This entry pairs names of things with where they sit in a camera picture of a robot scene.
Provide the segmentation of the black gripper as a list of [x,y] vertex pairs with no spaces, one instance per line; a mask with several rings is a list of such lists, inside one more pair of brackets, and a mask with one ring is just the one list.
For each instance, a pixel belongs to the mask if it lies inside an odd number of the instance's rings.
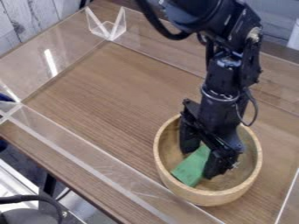
[[205,86],[200,88],[200,93],[200,102],[191,99],[184,99],[181,102],[179,144],[183,154],[196,151],[200,144],[209,147],[203,177],[212,179],[233,168],[244,151],[237,126],[248,98],[243,91],[224,94]]

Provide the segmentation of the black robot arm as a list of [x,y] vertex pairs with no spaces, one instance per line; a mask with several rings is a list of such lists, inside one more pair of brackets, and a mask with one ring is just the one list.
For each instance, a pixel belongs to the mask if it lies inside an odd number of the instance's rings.
[[240,0],[135,0],[149,24],[171,40],[197,36],[205,45],[207,76],[200,101],[185,99],[180,116],[180,149],[191,153],[205,144],[209,154],[203,177],[233,168],[244,144],[237,127],[248,104],[249,87],[259,82],[263,40],[260,17]]

